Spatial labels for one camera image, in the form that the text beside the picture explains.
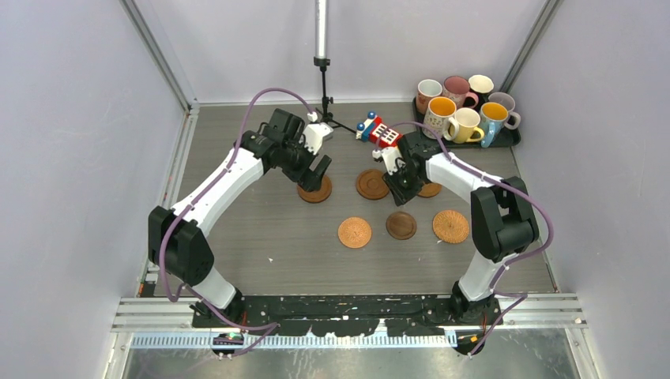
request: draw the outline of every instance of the black tray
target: black tray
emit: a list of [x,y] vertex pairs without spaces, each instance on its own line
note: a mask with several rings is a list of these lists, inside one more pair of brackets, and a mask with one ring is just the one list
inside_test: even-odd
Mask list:
[[[412,100],[412,109],[414,110],[414,120],[423,124],[423,118],[425,116],[419,113],[419,110],[416,109],[416,97],[414,100]],[[421,137],[434,141],[432,138],[426,137],[423,132],[421,133]],[[442,142],[444,142],[444,145],[447,148],[482,148],[480,142],[465,142],[463,144],[455,144],[452,141],[447,141],[444,138],[442,139]],[[517,145],[519,142],[521,142],[521,134],[519,133],[519,129],[511,130],[503,127],[502,130],[500,130],[500,133],[498,133],[498,136],[495,137],[488,148],[509,148],[511,146]]]

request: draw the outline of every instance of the robotic arm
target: robotic arm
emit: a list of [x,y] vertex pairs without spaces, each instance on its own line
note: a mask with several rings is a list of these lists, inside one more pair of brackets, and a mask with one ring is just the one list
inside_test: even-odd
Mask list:
[[[470,203],[472,240],[476,251],[468,271],[454,284],[449,311],[462,323],[479,322],[495,306],[491,291],[495,274],[508,260],[524,252],[539,238],[531,204],[518,195],[492,186],[459,166],[484,172],[449,153],[453,162],[434,142],[419,133],[405,134],[397,147],[377,149],[373,157],[386,165],[384,182],[396,205],[403,205],[417,195],[424,183],[435,182]],[[525,183],[517,177],[503,179],[488,175],[527,193]],[[501,215],[500,209],[507,210]]]
[[[324,141],[333,130],[325,123],[305,122],[286,111],[276,109],[268,123],[258,132],[246,131],[235,162],[220,181],[216,178],[225,170],[233,149],[226,160],[190,195],[172,209],[160,206],[149,215],[149,260],[159,263],[160,244],[177,215],[192,208],[170,236],[165,251],[165,269],[193,288],[204,299],[228,316],[236,318],[230,306],[241,292],[230,284],[214,267],[214,256],[207,235],[228,206],[253,182],[270,168],[280,167],[293,182],[306,191],[321,188],[321,181],[331,159],[323,156],[312,171]],[[193,208],[192,202],[198,202]]]

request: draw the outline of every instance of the mug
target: mug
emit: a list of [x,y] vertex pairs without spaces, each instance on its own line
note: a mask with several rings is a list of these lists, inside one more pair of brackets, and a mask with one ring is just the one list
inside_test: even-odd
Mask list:
[[475,111],[479,111],[481,106],[488,101],[488,93],[493,91],[493,81],[490,77],[484,75],[472,75],[468,79],[470,90],[477,95],[479,101],[475,105],[470,105],[471,101],[465,102],[468,105],[464,107],[471,107]]
[[519,127],[519,124],[521,123],[521,116],[519,113],[514,112],[514,107],[517,105],[517,103],[514,101],[514,97],[506,94],[505,92],[495,92],[488,97],[488,101],[498,103],[507,109],[507,113],[510,114],[507,116],[507,120],[505,120],[505,127],[507,129],[517,129]]
[[426,114],[428,103],[441,94],[442,85],[438,81],[425,79],[419,82],[418,93],[416,94],[416,109],[419,113]]
[[474,92],[470,92],[470,83],[464,77],[447,77],[444,80],[442,96],[452,99],[456,103],[456,108],[463,107],[465,99],[468,98],[475,102],[468,108],[476,107],[479,103],[479,97]]
[[486,103],[482,106],[480,128],[484,131],[484,139],[481,141],[483,148],[491,146],[509,115],[507,109],[498,103]]
[[[428,109],[426,110],[426,117],[423,119],[423,123],[441,137],[444,129],[449,123],[449,117],[453,116],[454,112],[456,112],[456,103],[454,103],[452,99],[447,99],[442,96],[435,97],[428,103]],[[423,131],[423,134],[427,137],[435,139],[435,136],[431,132],[423,128],[421,131]]]
[[449,125],[444,130],[444,138],[455,144],[464,142],[478,142],[484,139],[484,131],[477,127],[480,124],[481,117],[470,108],[461,108],[453,117],[449,117]]

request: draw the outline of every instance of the wooden coaster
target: wooden coaster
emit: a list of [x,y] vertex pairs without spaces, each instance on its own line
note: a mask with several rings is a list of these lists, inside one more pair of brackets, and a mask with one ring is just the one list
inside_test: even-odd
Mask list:
[[321,189],[314,192],[307,192],[306,190],[298,187],[298,195],[301,199],[305,200],[308,203],[320,203],[327,199],[330,196],[330,193],[333,191],[333,183],[330,181],[328,175],[323,175],[321,180]]
[[461,243],[470,233],[468,220],[456,211],[442,211],[433,219],[433,232],[448,243]]
[[360,196],[368,200],[379,200],[389,194],[389,187],[384,183],[380,170],[371,168],[358,175],[356,179],[356,190]]
[[421,192],[419,192],[420,197],[433,197],[442,190],[442,186],[438,183],[428,183],[423,185]]
[[409,213],[391,213],[386,219],[386,231],[395,239],[410,239],[416,233],[416,220]]
[[358,249],[365,246],[372,238],[372,228],[360,217],[349,217],[337,229],[337,237],[343,245]]

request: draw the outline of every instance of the white wall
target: white wall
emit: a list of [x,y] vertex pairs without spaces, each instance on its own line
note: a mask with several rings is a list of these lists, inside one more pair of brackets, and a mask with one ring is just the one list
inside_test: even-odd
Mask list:
[[[313,0],[142,0],[201,103],[290,88],[321,99]],[[329,96],[411,99],[421,79],[484,73],[501,84],[544,1],[331,0]],[[268,94],[263,99],[287,99]]]
[[0,377],[101,374],[183,112],[117,1],[0,5]]
[[529,190],[556,224],[608,377],[668,377],[670,3],[564,2],[512,91]]

